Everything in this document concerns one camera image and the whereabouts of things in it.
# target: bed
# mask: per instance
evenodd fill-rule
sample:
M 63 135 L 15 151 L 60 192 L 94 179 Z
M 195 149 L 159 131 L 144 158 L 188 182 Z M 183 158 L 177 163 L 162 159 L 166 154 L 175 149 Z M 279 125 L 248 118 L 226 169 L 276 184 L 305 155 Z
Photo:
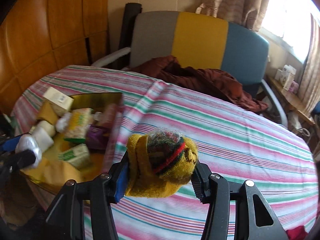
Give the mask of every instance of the bed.
M 283 126 L 231 103 L 147 76 L 94 66 L 71 65 L 30 86 L 13 109 L 16 134 L 29 131 L 48 87 L 67 95 L 121 92 L 124 117 L 114 155 L 124 155 L 132 133 L 156 127 L 179 130 L 198 145 L 199 159 L 212 172 L 242 183 L 253 180 L 284 229 L 313 226 L 318 204 L 318 181 L 306 143 Z M 53 195 L 28 182 L 46 209 Z M 167 198 L 125 197 L 112 206 L 119 239 L 200 239 L 208 205 L 195 197 L 191 183 Z M 92 239 L 90 208 L 86 208 L 86 239 Z M 228 239 L 233 239 L 235 203 L 230 205 Z

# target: soap box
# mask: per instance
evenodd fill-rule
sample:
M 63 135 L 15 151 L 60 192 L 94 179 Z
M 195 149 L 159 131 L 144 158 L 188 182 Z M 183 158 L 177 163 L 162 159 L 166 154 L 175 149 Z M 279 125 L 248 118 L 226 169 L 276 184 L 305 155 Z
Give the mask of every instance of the soap box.
M 58 157 L 59 160 L 70 163 L 76 169 L 81 169 L 90 164 L 89 150 L 85 144 L 79 144 Z
M 43 98 L 48 101 L 58 116 L 63 116 L 70 111 L 73 99 L 53 87 L 44 93 Z

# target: silver screw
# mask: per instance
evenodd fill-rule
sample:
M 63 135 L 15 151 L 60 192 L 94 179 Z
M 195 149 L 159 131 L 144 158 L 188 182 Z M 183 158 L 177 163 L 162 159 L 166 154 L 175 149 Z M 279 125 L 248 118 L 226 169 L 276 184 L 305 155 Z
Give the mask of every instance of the silver screw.
M 110 175 L 109 175 L 109 173 L 102 173 L 102 174 L 100 175 L 100 178 L 101 178 L 101 179 L 109 179 L 109 178 L 110 178 Z
M 246 180 L 245 183 L 246 183 L 246 185 L 248 187 L 253 187 L 254 186 L 254 182 L 252 180 L 250 180 L 250 179 Z
M 218 173 L 212 173 L 210 174 L 211 179 L 220 179 L 220 175 Z
M 67 180 L 66 185 L 67 185 L 67 186 L 72 186 L 72 185 L 74 185 L 75 183 L 76 183 L 76 181 L 75 181 L 74 179 L 69 179 L 69 180 Z

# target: blue gripper pad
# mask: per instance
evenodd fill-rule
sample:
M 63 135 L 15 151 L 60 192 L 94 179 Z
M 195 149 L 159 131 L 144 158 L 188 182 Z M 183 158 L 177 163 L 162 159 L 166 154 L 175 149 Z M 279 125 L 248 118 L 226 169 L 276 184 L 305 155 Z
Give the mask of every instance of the blue gripper pad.
M 119 163 L 112 165 L 109 171 L 111 175 L 111 189 L 108 194 L 111 203 L 118 203 L 124 197 L 129 182 L 129 157 L 126 152 Z
M 16 137 L 10 138 L 6 141 L 4 141 L 2 144 L 0 144 L 0 151 L 4 152 L 13 152 L 16 149 L 16 146 L 23 134 L 18 135 Z
M 124 197 L 125 190 L 127 189 L 129 182 L 129 163 L 126 163 L 122 168 L 117 183 L 116 183 L 116 192 L 114 195 L 115 202 L 118 203 L 120 199 Z

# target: snack package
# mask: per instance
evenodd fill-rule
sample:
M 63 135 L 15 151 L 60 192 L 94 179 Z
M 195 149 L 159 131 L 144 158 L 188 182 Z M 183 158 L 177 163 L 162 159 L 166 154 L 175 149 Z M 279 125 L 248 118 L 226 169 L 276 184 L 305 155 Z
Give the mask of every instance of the snack package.
M 64 134 L 65 141 L 84 143 L 85 135 L 92 122 L 91 108 L 81 108 L 72 111 L 69 126 Z
M 97 123 L 98 126 L 111 128 L 113 124 L 113 120 L 116 116 L 117 105 L 109 104 L 104 109 L 103 113 L 99 116 L 99 121 Z
M 59 160 L 70 163 L 77 169 L 84 168 L 91 163 L 90 153 L 85 144 L 79 144 L 59 154 Z
M 85 136 L 85 144 L 89 149 L 105 150 L 108 145 L 109 136 L 109 128 L 91 125 Z

